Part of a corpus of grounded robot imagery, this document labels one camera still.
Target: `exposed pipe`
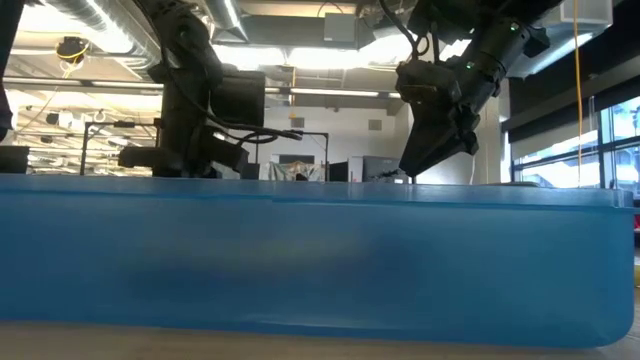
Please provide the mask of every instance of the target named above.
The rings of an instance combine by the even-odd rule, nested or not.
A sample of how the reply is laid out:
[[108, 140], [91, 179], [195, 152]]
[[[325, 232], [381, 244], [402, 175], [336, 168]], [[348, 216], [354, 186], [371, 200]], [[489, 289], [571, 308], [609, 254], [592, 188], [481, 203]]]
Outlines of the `exposed pipe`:
[[224, 30], [241, 41], [249, 41], [236, 0], [206, 0], [206, 3], [217, 29]]
[[118, 60], [141, 78], [148, 79], [147, 70], [160, 62], [157, 40], [120, 0], [46, 0], [46, 3], [94, 30], [97, 36], [92, 41], [103, 51], [142, 56], [145, 60], [142, 62]]

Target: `yellow cable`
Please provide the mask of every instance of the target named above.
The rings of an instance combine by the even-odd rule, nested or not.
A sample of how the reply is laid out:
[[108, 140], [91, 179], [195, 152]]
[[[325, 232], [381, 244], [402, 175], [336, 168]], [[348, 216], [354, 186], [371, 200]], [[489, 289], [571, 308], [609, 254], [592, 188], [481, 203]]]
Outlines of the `yellow cable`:
[[582, 79], [580, 77], [580, 44], [578, 42], [578, 1], [573, 0], [573, 37], [576, 45], [576, 93], [578, 96], [578, 187], [582, 187]]
[[76, 57], [73, 60], [73, 64], [71, 64], [71, 66], [69, 66], [69, 69], [64, 72], [64, 75], [62, 75], [63, 79], [68, 79], [69, 76], [71, 76], [71, 73], [76, 70], [76, 64], [78, 63], [78, 59], [79, 59], [79, 57]]
[[73, 54], [73, 55], [60, 55], [60, 54], [58, 54], [58, 45], [56, 45], [56, 55], [58, 55], [58, 57], [59, 57], [60, 59], [73, 59], [73, 58], [77, 58], [77, 57], [80, 57], [80, 56], [84, 55], [84, 53], [86, 53], [86, 52], [87, 52], [87, 50], [89, 50], [89, 44], [87, 44], [87, 46], [85, 46], [85, 47], [84, 47], [84, 49], [82, 49], [82, 51], [80, 51], [80, 52], [78, 52], [78, 53], [76, 53], [76, 54]]

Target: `black cable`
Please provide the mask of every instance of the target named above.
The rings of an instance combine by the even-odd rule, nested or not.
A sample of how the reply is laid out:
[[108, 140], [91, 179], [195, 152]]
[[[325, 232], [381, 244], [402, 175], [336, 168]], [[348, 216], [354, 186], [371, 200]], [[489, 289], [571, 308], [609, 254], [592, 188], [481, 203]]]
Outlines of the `black cable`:
[[234, 140], [238, 140], [238, 143], [236, 144], [238, 146], [242, 146], [245, 143], [254, 144], [254, 145], [264, 145], [264, 144], [269, 144], [269, 143], [272, 143], [272, 142], [278, 140], [278, 137], [277, 136], [273, 136], [273, 135], [269, 136], [266, 139], [250, 140], [251, 138], [258, 137], [258, 136], [260, 136], [260, 134], [258, 134], [258, 133], [251, 133], [251, 134], [249, 134], [249, 135], [247, 135], [247, 136], [245, 136], [243, 138], [237, 138], [235, 136], [229, 135], [230, 138], [232, 138]]
[[409, 40], [409, 43], [411, 44], [411, 58], [414, 60], [418, 59], [418, 57], [420, 56], [420, 53], [418, 52], [418, 43], [413, 38], [413, 35], [411, 35], [409, 30], [407, 30], [407, 28], [404, 27], [404, 25], [402, 25], [402, 22], [400, 21], [400, 19], [398, 19], [396, 14], [394, 14], [389, 9], [389, 7], [387, 6], [387, 3], [384, 0], [378, 0], [378, 2], [380, 3], [380, 7], [382, 8], [382, 11], [384, 12], [384, 14], [387, 15], [387, 17], [389, 18], [389, 20], [391, 20], [393, 25], [395, 25], [398, 28], [398, 30], [400, 30], [400, 32], [407, 38], [407, 40]]
[[422, 39], [424, 39], [424, 41], [426, 42], [426, 46], [422, 51], [418, 52], [419, 56], [426, 55], [429, 52], [429, 50], [431, 49], [431, 41], [429, 41], [429, 35], [424, 36], [424, 37], [419, 37], [418, 41], [417, 41], [418, 45], [420, 45], [420, 42], [422, 41]]
[[331, 5], [335, 6], [338, 10], [340, 10], [341, 14], [344, 14], [344, 11], [342, 11], [342, 8], [340, 6], [338, 6], [338, 4], [334, 3], [333, 1], [325, 1], [320, 6], [320, 9], [318, 9], [318, 13], [316, 14], [316, 17], [320, 17], [320, 12], [322, 11], [322, 9], [324, 9], [325, 6], [327, 6], [327, 4], [331, 4]]
[[167, 47], [166, 47], [166, 45], [165, 45], [165, 43], [164, 43], [164, 41], [162, 39], [162, 36], [160, 36], [160, 31], [158, 31], [158, 28], [156, 27], [156, 24], [153, 22], [153, 18], [151, 17], [151, 14], [149, 14], [149, 12], [144, 7], [144, 5], [141, 3], [140, 0], [133, 0], [133, 2], [140, 9], [140, 11], [142, 12], [142, 15], [144, 15], [144, 17], [147, 20], [147, 22], [149, 22], [149, 25], [151, 26], [151, 29], [153, 30], [153, 32], [158, 37], [158, 41], [160, 42], [160, 55], [161, 55], [161, 58], [162, 58], [162, 64], [166, 68], [167, 74], [169, 75], [169, 78], [170, 78], [171, 82], [176, 86], [176, 89], [178, 90], [180, 95], [182, 97], [184, 97], [191, 104], [191, 106], [193, 106], [195, 109], [197, 109], [198, 111], [203, 113], [209, 120], [213, 121], [214, 123], [216, 123], [219, 126], [222, 126], [224, 128], [228, 128], [228, 129], [232, 129], [232, 130], [239, 130], [239, 131], [253, 131], [253, 132], [258, 133], [260, 135], [282, 136], [282, 137], [286, 137], [286, 138], [293, 139], [293, 140], [302, 140], [301, 136], [293, 134], [293, 133], [290, 133], [290, 132], [286, 132], [286, 131], [269, 129], [269, 128], [262, 128], [262, 127], [253, 126], [253, 125], [231, 124], [231, 123], [228, 123], [228, 122], [220, 119], [219, 117], [215, 116], [214, 114], [211, 114], [209, 112], [209, 110], [207, 110], [207, 109], [203, 108], [202, 106], [200, 106], [195, 100], [193, 100], [191, 97], [189, 97], [187, 95], [186, 91], [184, 91], [184, 89], [182, 88], [182, 86], [180, 85], [178, 80], [176, 79], [175, 75], [173, 74], [173, 71], [172, 71], [173, 69], [169, 65], [169, 57], [167, 55]]

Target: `blue plastic bin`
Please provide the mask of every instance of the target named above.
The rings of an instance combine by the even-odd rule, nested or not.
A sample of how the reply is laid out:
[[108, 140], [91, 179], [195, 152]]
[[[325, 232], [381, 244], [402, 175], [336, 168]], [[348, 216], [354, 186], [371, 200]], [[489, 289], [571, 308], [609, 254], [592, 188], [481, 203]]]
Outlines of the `blue plastic bin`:
[[0, 320], [585, 348], [633, 320], [629, 193], [0, 176]]

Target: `vent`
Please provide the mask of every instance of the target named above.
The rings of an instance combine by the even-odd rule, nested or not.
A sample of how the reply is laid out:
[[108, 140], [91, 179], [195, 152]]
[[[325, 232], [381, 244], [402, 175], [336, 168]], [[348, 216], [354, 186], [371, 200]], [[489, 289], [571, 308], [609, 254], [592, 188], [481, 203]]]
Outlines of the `vent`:
[[291, 128], [292, 129], [304, 129], [304, 118], [292, 118], [291, 119]]
[[382, 131], [382, 120], [369, 120], [369, 131]]

